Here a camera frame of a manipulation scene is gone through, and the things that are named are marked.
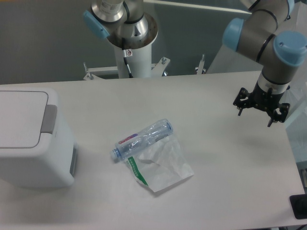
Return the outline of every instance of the bottle cap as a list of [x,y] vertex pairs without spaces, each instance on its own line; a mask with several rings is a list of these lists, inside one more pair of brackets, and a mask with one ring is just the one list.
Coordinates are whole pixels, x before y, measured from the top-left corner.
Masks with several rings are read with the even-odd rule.
[[117,160],[120,156],[120,153],[118,149],[113,149],[112,151],[110,151],[110,155],[113,160]]

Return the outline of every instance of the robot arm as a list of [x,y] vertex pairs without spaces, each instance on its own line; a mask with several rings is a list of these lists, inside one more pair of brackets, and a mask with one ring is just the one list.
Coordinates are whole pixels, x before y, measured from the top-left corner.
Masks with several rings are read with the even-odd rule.
[[96,0],[83,18],[96,36],[111,38],[112,43],[123,49],[139,48],[140,41],[148,36],[143,0]]
[[284,122],[290,104],[279,100],[287,90],[307,54],[307,39],[300,33],[273,33],[294,7],[293,0],[257,0],[246,21],[235,18],[227,26],[223,44],[263,65],[253,92],[241,88],[234,105],[240,110],[254,107],[265,111],[273,122]]

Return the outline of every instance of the bolt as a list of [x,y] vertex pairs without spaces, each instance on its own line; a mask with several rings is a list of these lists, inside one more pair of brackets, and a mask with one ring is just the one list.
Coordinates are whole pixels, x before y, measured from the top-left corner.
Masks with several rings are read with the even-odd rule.
[[88,72],[88,68],[87,68],[87,66],[86,66],[86,63],[85,63],[85,62],[83,63],[83,66],[84,66],[85,73],[87,73],[87,72]]

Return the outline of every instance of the bottle label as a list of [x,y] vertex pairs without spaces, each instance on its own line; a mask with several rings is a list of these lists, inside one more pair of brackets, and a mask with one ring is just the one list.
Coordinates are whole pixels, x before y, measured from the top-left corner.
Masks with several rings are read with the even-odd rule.
[[127,138],[121,140],[121,141],[118,142],[118,143],[119,143],[119,144],[125,143],[127,140],[130,140],[130,139],[136,137],[137,135],[138,135],[138,134],[136,134],[136,133],[135,133],[135,134],[132,134],[131,136],[129,136],[129,137],[127,137]]

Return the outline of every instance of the cable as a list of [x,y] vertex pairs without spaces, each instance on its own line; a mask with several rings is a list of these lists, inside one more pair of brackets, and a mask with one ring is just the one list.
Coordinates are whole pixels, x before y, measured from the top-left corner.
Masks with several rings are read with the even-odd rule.
[[296,229],[296,230],[301,230],[301,229],[303,229],[304,227],[306,227],[307,226],[307,224],[304,224],[304,225],[302,225],[301,227],[299,227],[298,229]]
[[[121,50],[125,50],[124,44],[125,44],[125,39],[122,38],[121,39]],[[127,57],[124,57],[124,62],[125,62],[125,65],[127,66],[129,78],[133,78],[133,75],[132,75],[131,70],[130,70],[130,66],[129,66],[128,61],[127,61]]]

